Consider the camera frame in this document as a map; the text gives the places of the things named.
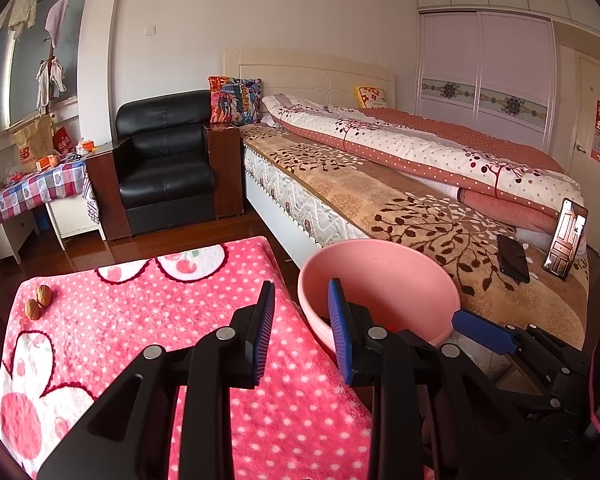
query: window sill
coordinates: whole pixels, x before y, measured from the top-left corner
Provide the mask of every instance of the window sill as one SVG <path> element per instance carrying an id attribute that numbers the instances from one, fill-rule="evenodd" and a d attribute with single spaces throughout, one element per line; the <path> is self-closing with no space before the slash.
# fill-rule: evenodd
<path id="1" fill-rule="evenodd" d="M 68 119 L 78 116 L 78 98 L 76 96 L 69 97 L 58 104 L 54 104 L 49 108 L 49 112 L 54 118 L 54 124 L 62 123 Z M 18 131 L 29 123 L 32 123 L 40 115 L 36 112 L 25 117 L 24 119 L 13 124 L 6 130 L 0 132 L 0 152 L 14 144 L 11 134 Z"/>

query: bed frame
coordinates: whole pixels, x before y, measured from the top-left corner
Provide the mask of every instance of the bed frame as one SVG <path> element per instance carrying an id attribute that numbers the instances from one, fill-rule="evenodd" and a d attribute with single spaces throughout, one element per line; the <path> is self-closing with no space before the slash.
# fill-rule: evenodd
<path id="1" fill-rule="evenodd" d="M 262 79 L 262 95 L 287 93 L 316 103 L 356 108 L 354 86 L 382 88 L 395 103 L 395 76 L 384 67 L 299 50 L 230 48 L 224 51 L 224 74 Z M 246 196 L 280 245 L 302 268 L 320 244 L 291 218 L 248 174 Z"/>

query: sliding wardrobe door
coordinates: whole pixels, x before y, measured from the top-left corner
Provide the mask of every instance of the sliding wardrobe door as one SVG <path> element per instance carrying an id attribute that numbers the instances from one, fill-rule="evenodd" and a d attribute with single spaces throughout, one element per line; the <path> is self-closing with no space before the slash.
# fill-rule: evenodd
<path id="1" fill-rule="evenodd" d="M 482 70 L 475 129 L 548 149 L 545 130 L 550 126 L 555 87 L 551 23 L 487 12 L 480 18 Z"/>
<path id="2" fill-rule="evenodd" d="M 418 113 L 474 127 L 480 31 L 476 12 L 422 15 Z"/>

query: pink string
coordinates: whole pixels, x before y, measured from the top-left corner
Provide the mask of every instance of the pink string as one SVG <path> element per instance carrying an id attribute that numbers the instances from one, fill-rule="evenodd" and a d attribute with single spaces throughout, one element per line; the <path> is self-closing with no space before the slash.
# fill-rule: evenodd
<path id="1" fill-rule="evenodd" d="M 594 408 L 593 401 L 593 356 L 596 354 L 596 349 L 593 349 L 591 354 L 591 366 L 589 367 L 589 413 L 591 418 L 591 423 L 598 430 L 598 434 L 600 435 L 600 421 L 596 416 L 596 410 Z"/>

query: armchair seat cushion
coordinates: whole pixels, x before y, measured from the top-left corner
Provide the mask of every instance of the armchair seat cushion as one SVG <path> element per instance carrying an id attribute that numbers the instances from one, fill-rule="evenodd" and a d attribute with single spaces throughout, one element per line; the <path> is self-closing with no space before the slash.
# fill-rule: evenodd
<path id="1" fill-rule="evenodd" d="M 120 180 L 125 209 L 212 193 L 214 174 L 197 152 L 141 160 Z"/>

